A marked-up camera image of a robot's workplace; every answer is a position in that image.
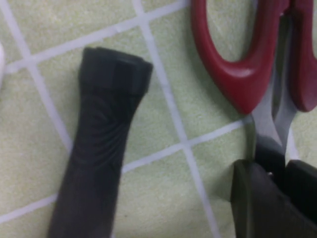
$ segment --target grout line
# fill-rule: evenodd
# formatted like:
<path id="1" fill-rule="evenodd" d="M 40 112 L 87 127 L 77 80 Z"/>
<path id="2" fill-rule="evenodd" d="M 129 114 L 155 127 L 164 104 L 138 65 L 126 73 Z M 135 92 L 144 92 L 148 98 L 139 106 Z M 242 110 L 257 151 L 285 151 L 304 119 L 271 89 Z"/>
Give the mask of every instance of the grout line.
<path id="1" fill-rule="evenodd" d="M 181 144 L 176 144 L 176 145 L 172 145 L 164 150 L 158 151 L 154 154 L 151 154 L 149 156 L 146 156 L 142 159 L 133 161 L 125 166 L 123 166 L 122 168 L 122 173 L 125 174 L 129 171 L 132 171 L 138 167 L 144 166 L 144 165 L 148 165 L 154 161 L 160 160 L 166 156 L 170 156 L 174 153 L 176 153 L 177 151 L 181 150 L 183 147 Z"/>
<path id="2" fill-rule="evenodd" d="M 142 17 L 142 15 L 144 14 L 144 10 L 143 10 L 143 6 L 141 4 L 141 0 L 132 0 L 132 2 L 133 2 L 133 6 L 135 8 L 137 15 Z M 203 204 L 203 207 L 204 207 L 204 210 L 205 210 L 208 222 L 209 222 L 209 226 L 211 228 L 211 232 L 212 232 L 214 238 L 221 238 L 217 222 L 215 220 L 213 211 L 211 209 L 208 195 L 206 193 L 206 190 L 204 188 L 204 184 L 203 184 L 202 179 L 201 179 L 200 174 L 199 174 L 199 170 L 198 170 L 198 167 L 196 164 L 195 157 L 193 155 L 192 149 L 191 149 L 191 147 L 188 143 L 188 140 L 187 140 L 187 135 L 186 135 L 184 126 L 182 124 L 181 116 L 180 116 L 180 113 L 178 111 L 178 108 L 177 108 L 177 105 L 176 105 L 176 102 L 174 99 L 174 95 L 172 93 L 171 86 L 168 82 L 163 63 L 159 57 L 159 51 L 158 51 L 157 46 L 155 44 L 154 37 L 151 33 L 149 22 L 148 21 L 140 22 L 140 27 L 141 27 L 142 34 L 144 35 L 144 38 L 146 40 L 146 44 L 147 44 L 148 50 L 149 50 L 151 58 L 152 58 L 152 62 L 155 66 L 159 82 L 160 82 L 161 87 L 163 89 L 163 93 L 164 93 L 164 96 L 165 96 L 165 99 L 166 99 L 166 102 L 167 102 L 167 105 L 169 108 L 169 112 L 170 112 L 171 117 L 173 119 L 174 126 L 176 128 L 178 137 L 182 143 L 183 151 L 184 151 L 185 156 L 186 156 L 186 161 L 187 161 L 187 164 L 189 166 L 189 169 L 190 169 L 191 175 L 193 177 L 198 194 L 201 198 L 201 201 L 202 201 L 202 204 Z"/>
<path id="3" fill-rule="evenodd" d="M 226 125 L 222 128 L 219 128 L 217 130 L 214 130 L 208 134 L 205 134 L 205 135 L 202 135 L 202 136 L 199 136 L 199 137 L 196 137 L 194 139 L 191 139 L 188 141 L 188 143 L 190 144 L 190 146 L 194 146 L 194 145 L 197 145 L 197 144 L 200 144 L 200 143 L 203 143 L 203 142 L 207 142 L 207 141 L 210 141 L 210 140 L 213 140 L 219 136 L 222 136 L 224 134 L 227 134 L 233 130 L 236 130 L 240 127 L 243 127 L 244 125 L 246 124 L 249 124 L 252 122 L 252 119 L 251 117 L 246 117 L 244 119 L 241 119 L 241 120 L 238 120 L 238 121 L 235 121 L 229 125 Z"/>
<path id="4" fill-rule="evenodd" d="M 298 150 L 296 148 L 296 143 L 294 139 L 294 134 L 292 128 L 290 128 L 287 139 L 287 152 L 292 160 L 300 160 Z"/>
<path id="5" fill-rule="evenodd" d="M 26 67 L 29 70 L 35 86 L 40 94 L 40 97 L 43 101 L 43 104 L 47 110 L 47 113 L 49 117 L 51 118 L 57 132 L 59 133 L 59 136 L 66 147 L 67 151 L 70 152 L 71 147 L 72 147 L 72 141 L 67 133 L 66 127 L 60 118 L 54 103 L 52 99 L 50 98 L 50 95 L 46 89 L 44 79 L 41 76 L 37 66 L 35 63 L 32 61 L 32 56 L 31 52 L 24 40 L 23 34 L 20 31 L 20 28 L 13 16 L 13 13 L 10 9 L 10 6 L 7 2 L 7 0 L 0 0 L 0 9 L 2 10 L 2 13 L 4 15 L 4 18 L 8 24 L 8 27 L 13 35 L 14 40 L 17 43 L 17 46 L 22 54 L 22 57 L 24 61 L 26 62 Z"/>
<path id="6" fill-rule="evenodd" d="M 199 136 L 199 137 L 193 139 L 192 141 L 194 141 L 194 140 L 195 141 L 199 141 L 199 140 L 202 141 L 202 138 L 206 139 L 206 135 L 211 135 L 211 134 L 212 134 L 212 132 L 208 133 L 208 134 L 205 134 L 205 135 L 202 135 L 202 136 Z M 210 138 L 211 139 L 215 139 L 218 136 L 222 136 L 222 134 L 216 133 L 216 136 L 211 136 Z M 136 160 L 136 161 L 133 161 L 133 162 L 131 162 L 129 164 L 124 165 L 123 168 L 122 168 L 122 173 L 125 174 L 125 173 L 130 172 L 130 171 L 132 171 L 132 170 L 134 170 L 136 168 L 139 168 L 141 166 L 148 165 L 148 164 L 150 164 L 150 163 L 152 163 L 154 161 L 158 161 L 160 159 L 163 159 L 166 156 L 170 156 L 170 155 L 172 155 L 172 154 L 174 154 L 174 153 L 176 153 L 176 152 L 178 152 L 178 151 L 180 151 L 182 149 L 186 150 L 186 148 L 184 148 L 184 146 L 182 144 L 172 145 L 172 146 L 167 147 L 167 148 L 165 148 L 165 149 L 163 149 L 161 151 L 158 151 L 158 152 L 153 153 L 153 154 L 151 154 L 149 156 L 143 157 L 143 158 L 141 158 L 139 160 Z M 44 199 L 41 199 L 39 201 L 33 202 L 33 203 L 29 204 L 29 205 L 26 205 L 26 206 L 24 206 L 22 208 L 16 209 L 16 210 L 14 210 L 12 212 L 9 212 L 7 214 L 0 215 L 0 224 L 2 224 L 4 222 L 11 221 L 11 220 L 13 220 L 15 218 L 18 218 L 18 217 L 23 216 L 25 214 L 28 214 L 30 212 L 33 212 L 33 211 L 35 211 L 35 210 L 37 210 L 39 208 L 48 206 L 51 203 L 55 202 L 56 199 L 57 199 L 57 194 L 54 194 L 54 195 L 49 196 L 47 198 L 44 198 Z"/>
<path id="7" fill-rule="evenodd" d="M 111 37 L 114 36 L 118 33 L 122 33 L 124 31 L 128 31 L 134 27 L 139 26 L 139 23 L 141 21 L 147 20 L 147 21 L 152 21 L 157 18 L 160 18 L 162 16 L 171 14 L 173 12 L 176 12 L 180 9 L 183 9 L 189 5 L 188 0 L 179 0 L 177 2 L 159 7 L 153 11 L 147 12 L 144 14 L 143 18 L 140 17 L 134 17 L 129 20 L 122 21 L 120 23 L 117 23 L 115 25 L 106 27 L 104 29 L 92 32 L 88 35 L 79 37 L 75 40 L 71 40 L 68 42 L 65 42 L 63 44 L 60 44 L 58 46 L 54 46 L 51 48 L 48 48 L 42 52 L 39 52 L 37 54 L 34 54 L 31 56 L 32 60 L 35 63 L 40 63 L 45 60 L 49 60 L 53 57 L 59 56 L 61 54 L 64 54 L 68 51 L 84 47 L 85 45 L 97 42 L 99 40 L 102 40 L 103 38 L 106 37 Z M 20 69 L 25 68 L 27 66 L 27 61 L 24 59 L 12 62 L 8 64 L 5 67 L 5 73 L 6 74 L 11 74 L 11 73 L 16 73 Z"/>
<path id="8" fill-rule="evenodd" d="M 21 217 L 27 213 L 33 212 L 39 208 L 46 207 L 47 205 L 56 201 L 57 195 L 54 194 L 37 202 L 33 202 L 25 207 L 16 209 L 10 213 L 0 216 L 0 224 L 11 221 L 15 218 Z"/>
<path id="9" fill-rule="evenodd" d="M 25 67 L 26 67 L 25 60 L 20 59 L 15 62 L 7 64 L 4 68 L 4 73 L 5 74 L 17 73 L 20 69 Z"/>

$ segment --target red scissors handle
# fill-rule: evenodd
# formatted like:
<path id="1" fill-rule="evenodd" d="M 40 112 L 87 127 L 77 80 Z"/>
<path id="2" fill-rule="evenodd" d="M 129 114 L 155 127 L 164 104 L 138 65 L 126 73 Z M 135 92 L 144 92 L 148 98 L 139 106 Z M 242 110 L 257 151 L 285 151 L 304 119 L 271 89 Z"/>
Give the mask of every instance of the red scissors handle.
<path id="1" fill-rule="evenodd" d="M 313 52 L 314 0 L 293 0 L 291 94 L 297 108 L 309 112 L 317 106 L 317 60 Z"/>
<path id="2" fill-rule="evenodd" d="M 317 105 L 317 61 L 312 48 L 313 0 L 259 0 L 249 52 L 238 62 L 225 61 L 217 52 L 209 33 L 206 1 L 192 1 L 191 22 L 196 47 L 210 76 L 236 109 L 249 114 L 261 101 L 272 74 L 280 16 L 289 10 L 291 3 L 298 31 L 292 67 L 293 100 L 302 111 Z"/>

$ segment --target black plastic object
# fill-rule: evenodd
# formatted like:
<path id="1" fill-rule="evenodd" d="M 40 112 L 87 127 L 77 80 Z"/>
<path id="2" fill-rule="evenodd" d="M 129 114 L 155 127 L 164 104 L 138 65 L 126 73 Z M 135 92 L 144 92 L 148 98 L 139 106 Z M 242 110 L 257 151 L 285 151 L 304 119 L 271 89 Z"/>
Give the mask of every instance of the black plastic object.
<path id="1" fill-rule="evenodd" d="M 110 237 L 128 131 L 152 69 L 136 56 L 84 50 L 78 130 L 48 238 Z"/>
<path id="2" fill-rule="evenodd" d="M 237 238 L 316 238 L 317 226 L 257 163 L 234 163 L 231 207 Z"/>
<path id="3" fill-rule="evenodd" d="M 303 161 L 292 160 L 285 170 L 285 193 L 292 203 L 317 224 L 317 169 Z"/>

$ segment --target green tile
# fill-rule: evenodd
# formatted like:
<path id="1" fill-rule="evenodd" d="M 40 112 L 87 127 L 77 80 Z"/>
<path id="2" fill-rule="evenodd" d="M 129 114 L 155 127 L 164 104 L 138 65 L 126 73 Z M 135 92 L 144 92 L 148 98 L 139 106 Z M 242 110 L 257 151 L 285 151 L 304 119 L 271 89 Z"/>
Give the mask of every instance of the green tile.
<path id="1" fill-rule="evenodd" d="M 123 175 L 114 231 L 120 238 L 212 237 L 182 152 Z"/>
<path id="2" fill-rule="evenodd" d="M 222 6 L 223 1 L 216 2 Z M 237 15 L 228 13 L 231 21 L 247 21 L 241 16 L 242 7 L 247 7 L 244 2 L 247 1 L 242 1 L 236 10 L 230 7 L 230 14 L 233 11 Z M 242 31 L 241 27 L 236 30 L 234 26 L 238 24 L 227 26 L 229 30 L 219 29 L 216 17 L 221 14 L 214 17 L 212 8 L 209 12 L 211 33 L 219 52 L 228 60 L 238 59 L 244 48 L 244 37 L 240 34 L 246 30 Z M 214 85 L 199 59 L 190 29 L 189 8 L 151 22 L 151 29 L 188 137 L 205 134 L 239 119 L 241 116 Z"/>
<path id="3" fill-rule="evenodd" d="M 237 129 L 222 137 L 193 147 L 200 175 L 209 195 L 220 234 L 223 238 L 235 235 L 231 205 L 232 164 L 250 155 L 246 133 L 252 126 Z"/>
<path id="4" fill-rule="evenodd" d="M 0 214 L 58 190 L 67 151 L 26 70 L 4 78 L 0 148 Z"/>
<path id="5" fill-rule="evenodd" d="M 314 13 L 317 11 L 317 4 L 314 1 Z M 314 54 L 317 57 L 317 14 L 314 14 L 313 18 L 313 47 L 314 47 Z"/>
<path id="6" fill-rule="evenodd" d="M 128 52 L 147 60 L 150 58 L 139 28 L 106 38 L 92 46 Z M 39 65 L 54 104 L 72 138 L 76 132 L 79 112 L 77 72 L 81 53 L 82 49 L 73 50 Z M 178 141 L 164 94 L 154 72 L 150 90 L 132 123 L 125 162 L 140 159 Z"/>
<path id="7" fill-rule="evenodd" d="M 151 11 L 158 7 L 177 2 L 177 0 L 142 0 L 144 11 Z"/>
<path id="8" fill-rule="evenodd" d="M 9 0 L 33 53 L 135 16 L 130 0 Z"/>
<path id="9" fill-rule="evenodd" d="M 53 211 L 53 205 L 0 224 L 0 237 L 44 238 Z"/>
<path id="10" fill-rule="evenodd" d="M 6 24 L 2 12 L 0 11 L 0 42 L 3 45 L 5 51 L 6 63 L 11 63 L 15 60 L 20 60 L 21 55 L 15 44 L 13 36 L 11 35 L 10 29 Z"/>
<path id="11" fill-rule="evenodd" d="M 317 109 L 300 113 L 292 124 L 295 144 L 301 160 L 317 167 Z"/>

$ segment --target white object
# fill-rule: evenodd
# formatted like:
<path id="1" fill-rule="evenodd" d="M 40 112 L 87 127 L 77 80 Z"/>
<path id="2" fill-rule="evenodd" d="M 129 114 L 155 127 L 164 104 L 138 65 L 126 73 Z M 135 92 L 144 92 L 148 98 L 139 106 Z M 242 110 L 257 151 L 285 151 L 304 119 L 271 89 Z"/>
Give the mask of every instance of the white object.
<path id="1" fill-rule="evenodd" d="M 5 57 L 4 57 L 4 50 L 3 50 L 3 46 L 0 43 L 0 87 L 2 85 L 2 78 L 3 78 L 3 74 L 4 74 L 4 65 L 5 65 Z"/>

